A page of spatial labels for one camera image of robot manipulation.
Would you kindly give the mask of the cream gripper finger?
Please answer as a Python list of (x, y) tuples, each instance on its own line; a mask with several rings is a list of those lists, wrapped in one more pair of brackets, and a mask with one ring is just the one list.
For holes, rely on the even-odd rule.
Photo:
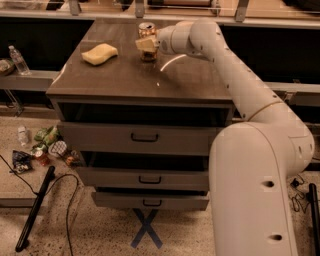
[(143, 37), (135, 41), (138, 50), (144, 52), (156, 52), (158, 49), (157, 38), (154, 35)]

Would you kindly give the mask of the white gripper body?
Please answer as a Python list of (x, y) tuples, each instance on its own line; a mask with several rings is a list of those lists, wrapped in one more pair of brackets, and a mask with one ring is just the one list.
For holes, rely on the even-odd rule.
[(160, 29), (157, 32), (157, 43), (159, 50), (164, 54), (186, 54), (190, 55), (194, 50), (189, 36), (192, 22), (182, 21)]

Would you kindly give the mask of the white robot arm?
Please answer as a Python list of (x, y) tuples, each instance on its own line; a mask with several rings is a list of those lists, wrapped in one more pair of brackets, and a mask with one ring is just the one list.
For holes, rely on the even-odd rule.
[(287, 179), (311, 162), (315, 143), (308, 127), (229, 48), (210, 18), (162, 28), (136, 46), (207, 59), (241, 115), (210, 149), (216, 256), (298, 256)]

